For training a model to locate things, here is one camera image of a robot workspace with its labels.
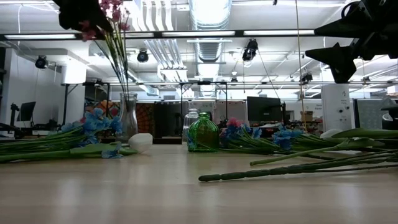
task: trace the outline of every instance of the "desk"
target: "desk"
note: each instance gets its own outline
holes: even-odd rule
[[[16,224],[398,222],[398,170],[199,183],[264,156],[153,146],[123,159],[0,164],[0,220]],[[286,166],[310,159],[282,161]]]

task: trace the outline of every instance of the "clear glass jar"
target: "clear glass jar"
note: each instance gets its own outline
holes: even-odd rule
[[[184,117],[184,125],[182,129],[182,141],[187,141],[187,134],[191,124],[196,122],[199,118],[198,109],[189,109],[189,113]]]
[[[120,93],[122,133],[116,135],[116,141],[128,143],[133,135],[138,134],[136,103],[137,93]]]
[[[207,113],[200,113],[199,119],[191,125],[187,134],[190,152],[215,152],[220,145],[218,127],[209,120]]]

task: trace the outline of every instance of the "black monitor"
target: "black monitor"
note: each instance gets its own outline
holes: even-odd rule
[[[19,110],[17,121],[31,121],[36,102],[23,103]]]
[[[279,98],[248,96],[249,121],[282,121]]]

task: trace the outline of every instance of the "ceiling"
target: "ceiling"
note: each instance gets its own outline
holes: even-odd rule
[[[15,33],[56,33],[65,32],[58,25],[58,15],[54,9],[57,6],[51,5],[20,5],[20,4],[4,4],[4,0],[0,0],[0,34]],[[172,22],[175,30],[190,30],[189,11],[184,10],[187,7],[188,0],[172,1]],[[296,29],[297,15],[294,5],[288,6],[295,1],[279,0],[278,5],[272,6],[272,1],[233,1],[231,17],[229,19],[229,28],[238,29]],[[314,0],[299,1],[298,7],[298,28],[314,29],[323,24],[335,21],[340,18],[341,6],[345,1],[334,0]],[[242,49],[247,45],[248,38],[233,38],[232,42],[224,44],[224,53],[218,80],[230,79],[231,72],[236,71],[238,80],[245,82],[259,82],[261,80],[268,81],[266,70],[274,81],[295,81],[299,80],[300,67],[305,67],[304,72],[311,72],[314,80],[320,79],[320,63],[310,58],[302,58],[302,54],[306,50],[331,47],[337,42],[340,45],[348,45],[351,39],[339,39],[331,37],[301,37],[300,44],[296,37],[262,37],[257,38],[261,57],[258,55],[252,61],[252,66],[244,68],[239,60],[241,58]],[[193,44],[187,43],[186,39],[177,39],[180,53],[182,54],[184,65],[187,67],[188,78],[194,78],[196,71],[196,57],[194,54]],[[90,65],[94,65],[98,69],[88,70],[89,77],[100,77],[108,80],[115,80],[110,64],[103,58],[94,55],[98,49],[92,42],[82,42],[79,40],[69,41],[25,41],[21,42],[22,47],[30,49],[67,49],[81,58],[87,60]],[[134,51],[145,48],[143,40],[128,40],[127,48],[131,50],[130,67],[137,73],[141,82],[159,82],[157,76],[156,60],[149,55],[149,61],[139,63],[136,60]],[[352,77],[353,80],[361,80],[366,74],[384,70],[397,65],[396,60],[390,60],[388,57],[374,59],[374,62],[363,65],[358,60],[359,68]],[[396,71],[378,77],[375,80],[391,80],[398,76]]]

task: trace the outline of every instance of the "green glass bottle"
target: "green glass bottle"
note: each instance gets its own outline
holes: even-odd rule
[[[218,127],[209,120],[208,113],[200,113],[198,121],[194,122],[187,134],[188,151],[215,152],[218,150]]]

